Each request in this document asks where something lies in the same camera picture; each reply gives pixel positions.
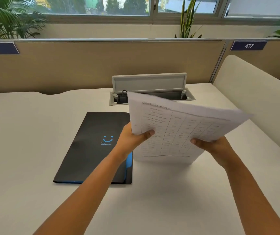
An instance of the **blue folder edge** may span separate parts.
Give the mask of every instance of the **blue folder edge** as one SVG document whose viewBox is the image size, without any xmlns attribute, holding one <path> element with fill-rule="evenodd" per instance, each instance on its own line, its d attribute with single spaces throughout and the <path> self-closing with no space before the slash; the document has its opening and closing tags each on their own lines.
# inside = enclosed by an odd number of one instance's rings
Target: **blue folder edge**
<svg viewBox="0 0 280 235">
<path fill-rule="evenodd" d="M 123 184 L 131 184 L 132 182 L 132 152 L 127 156 L 126 159 L 126 171 L 125 171 L 125 183 Z M 63 181 L 59 183 L 66 184 L 82 184 L 83 181 Z"/>
</svg>

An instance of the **black folder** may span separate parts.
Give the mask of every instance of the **black folder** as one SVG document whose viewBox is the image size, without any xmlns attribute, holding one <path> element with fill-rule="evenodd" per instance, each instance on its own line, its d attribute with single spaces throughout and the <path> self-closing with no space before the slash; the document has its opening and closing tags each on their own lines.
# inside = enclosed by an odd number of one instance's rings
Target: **black folder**
<svg viewBox="0 0 280 235">
<path fill-rule="evenodd" d="M 87 112 L 53 182 L 82 183 L 111 152 L 129 113 Z M 112 184 L 131 184 L 132 153 L 117 170 Z"/>
</svg>

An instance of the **desk surface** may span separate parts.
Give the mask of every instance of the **desk surface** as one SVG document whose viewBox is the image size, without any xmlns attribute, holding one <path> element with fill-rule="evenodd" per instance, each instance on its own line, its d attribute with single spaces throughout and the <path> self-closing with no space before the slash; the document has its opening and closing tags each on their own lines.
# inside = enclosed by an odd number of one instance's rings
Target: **desk surface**
<svg viewBox="0 0 280 235">
<path fill-rule="evenodd" d="M 212 84 L 186 85 L 185 102 L 236 108 Z M 52 182 L 87 111 L 112 89 L 58 95 L 0 93 L 0 234 L 32 234 L 78 187 Z M 280 148 L 253 122 L 227 135 L 280 216 Z M 224 170 L 207 152 L 192 165 L 134 162 L 133 184 L 108 189 L 86 234 L 244 235 Z"/>
</svg>

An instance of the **number sign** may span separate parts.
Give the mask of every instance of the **number sign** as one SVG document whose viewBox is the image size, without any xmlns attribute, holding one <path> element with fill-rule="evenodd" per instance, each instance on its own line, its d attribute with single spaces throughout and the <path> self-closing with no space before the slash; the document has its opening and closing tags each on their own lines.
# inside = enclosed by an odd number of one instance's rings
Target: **number sign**
<svg viewBox="0 0 280 235">
<path fill-rule="evenodd" d="M 14 43 L 0 43 L 0 55 L 18 55 L 19 52 Z"/>
<path fill-rule="evenodd" d="M 234 41 L 231 51 L 239 50 L 263 50 L 267 41 Z"/>
</svg>

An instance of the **smiley face logo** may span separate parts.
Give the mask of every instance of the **smiley face logo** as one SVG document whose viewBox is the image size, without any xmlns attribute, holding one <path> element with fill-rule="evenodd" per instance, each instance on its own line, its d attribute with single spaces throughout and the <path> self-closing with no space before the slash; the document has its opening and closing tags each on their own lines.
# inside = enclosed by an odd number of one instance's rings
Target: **smiley face logo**
<svg viewBox="0 0 280 235">
<path fill-rule="evenodd" d="M 111 142 L 113 139 L 111 139 L 110 141 L 106 141 L 105 138 L 103 138 L 104 142 Z"/>
</svg>

